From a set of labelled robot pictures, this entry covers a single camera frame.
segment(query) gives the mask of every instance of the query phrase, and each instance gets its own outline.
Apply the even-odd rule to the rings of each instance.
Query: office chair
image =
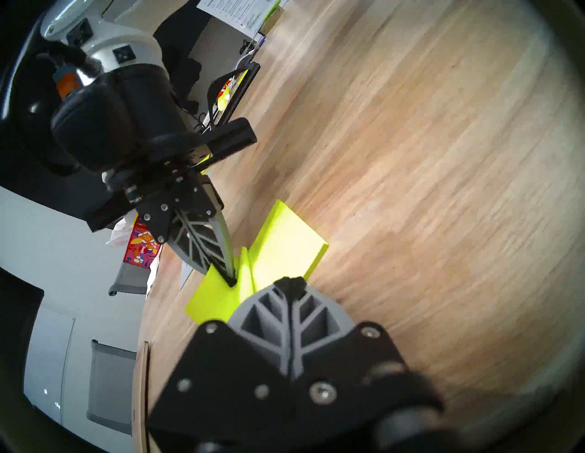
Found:
[[[136,353],[91,341],[87,419],[132,435],[132,375]]]

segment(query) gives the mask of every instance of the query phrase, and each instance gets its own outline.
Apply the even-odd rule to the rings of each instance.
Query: neon yellow cloth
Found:
[[[217,269],[211,265],[199,288],[185,307],[185,311],[193,321],[197,324],[210,319],[227,322],[236,308],[254,294],[246,247],[242,247],[237,275],[238,282],[230,288]]]
[[[248,253],[254,292],[282,277],[309,278],[329,244],[276,200]]]
[[[264,16],[264,20],[262,21],[262,23],[266,22],[268,19],[270,19],[270,16],[272,15],[272,13],[274,12],[274,10],[276,10],[276,8],[278,8],[280,6],[280,0],[278,0],[274,6],[272,8],[270,8],[270,11],[268,11],[268,14],[266,16]]]
[[[244,77],[246,76],[246,74],[248,73],[248,70],[245,70],[243,73],[240,74],[240,77],[238,78],[238,84],[232,86],[232,88],[237,89],[238,86],[242,83],[242,80],[244,80]],[[230,91],[230,85],[232,85],[232,82],[234,80],[234,77],[232,77],[224,86],[224,90],[223,93],[221,94],[220,97],[218,97],[218,110],[220,112],[224,112],[225,109],[228,106],[229,101],[232,99],[232,93]]]
[[[282,277],[309,278],[329,245],[287,205],[277,200],[248,251],[234,260],[238,282],[230,288],[212,266],[185,311],[198,324],[228,321],[238,306]]]

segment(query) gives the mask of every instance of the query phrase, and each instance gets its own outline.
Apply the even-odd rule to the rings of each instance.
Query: wood grain surface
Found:
[[[212,167],[235,250],[275,199],[330,244],[309,284],[384,325],[486,445],[577,367],[585,96],[529,3],[290,0]],[[163,251],[144,308],[149,407],[196,329]]]
[[[143,341],[136,353],[136,365],[132,374],[132,449],[148,453],[148,437],[144,427],[146,420],[146,382],[148,375],[149,344]]]

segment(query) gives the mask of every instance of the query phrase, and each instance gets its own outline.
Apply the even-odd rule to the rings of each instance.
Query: paper sheet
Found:
[[[150,263],[150,275],[148,276],[148,280],[146,281],[146,297],[148,297],[148,293],[150,292],[150,288],[156,279],[156,271],[159,269],[159,261],[160,261],[160,254],[162,253],[162,249],[160,250],[159,254],[156,255],[156,258]]]
[[[181,263],[181,278],[179,279],[179,290],[185,285],[185,282],[193,272],[193,268],[186,262]]]
[[[197,8],[254,38],[278,0],[201,0]]]

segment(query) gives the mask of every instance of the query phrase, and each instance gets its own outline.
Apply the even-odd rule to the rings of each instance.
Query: gray chair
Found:
[[[146,284],[150,275],[150,269],[134,266],[123,262],[113,285],[108,294],[115,296],[118,291],[130,294],[146,294]]]
[[[87,419],[132,435],[132,375],[136,353],[91,340]]]

